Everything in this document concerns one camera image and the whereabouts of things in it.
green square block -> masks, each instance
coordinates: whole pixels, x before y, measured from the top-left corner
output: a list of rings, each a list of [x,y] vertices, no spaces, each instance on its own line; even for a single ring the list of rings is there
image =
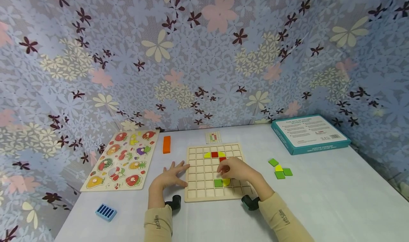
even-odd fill
[[[285,179],[285,175],[283,171],[276,171],[275,172],[277,179]]]
[[[283,169],[284,175],[285,176],[292,176],[293,173],[291,172],[291,169]]]
[[[217,187],[223,187],[223,182],[222,182],[222,180],[221,179],[216,179],[215,181],[214,181],[214,186],[217,188]]]
[[[277,166],[279,164],[279,162],[276,161],[275,159],[270,159],[268,161],[268,163],[270,163],[270,165],[273,166],[273,167],[275,167],[275,166]]]

blue object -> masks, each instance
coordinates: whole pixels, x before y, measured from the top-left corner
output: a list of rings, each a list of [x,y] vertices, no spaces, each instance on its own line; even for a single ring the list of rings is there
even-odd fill
[[[108,207],[105,204],[102,204],[97,211],[95,211],[97,216],[101,217],[102,219],[106,221],[111,221],[115,215],[116,215],[116,210]]]

pattern card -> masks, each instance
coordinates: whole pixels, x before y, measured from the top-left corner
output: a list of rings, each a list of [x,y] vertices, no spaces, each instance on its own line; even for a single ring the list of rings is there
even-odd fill
[[[244,161],[238,143],[212,146],[197,146],[187,149],[187,161],[190,164],[186,171],[185,202],[241,199],[248,194],[256,197],[256,191],[246,181],[222,179],[217,172],[219,163],[228,158],[239,158]]]
[[[159,130],[116,133],[80,191],[142,190],[158,135]]]
[[[214,131],[206,133],[206,143],[221,143],[222,137],[220,136],[220,131]]]

floral fabric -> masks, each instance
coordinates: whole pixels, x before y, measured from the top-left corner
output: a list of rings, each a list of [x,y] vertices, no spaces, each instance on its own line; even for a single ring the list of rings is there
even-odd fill
[[[0,241],[52,241],[111,135],[321,114],[409,197],[409,0],[0,0]]]

yellow block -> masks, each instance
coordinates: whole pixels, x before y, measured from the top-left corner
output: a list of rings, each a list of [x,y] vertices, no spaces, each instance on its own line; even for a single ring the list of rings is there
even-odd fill
[[[283,168],[281,167],[281,165],[277,165],[276,172],[280,172],[280,171],[283,171]]]
[[[230,184],[230,178],[228,178],[228,179],[222,179],[222,183],[223,183],[223,186],[224,186],[224,187],[229,186],[229,184]]]

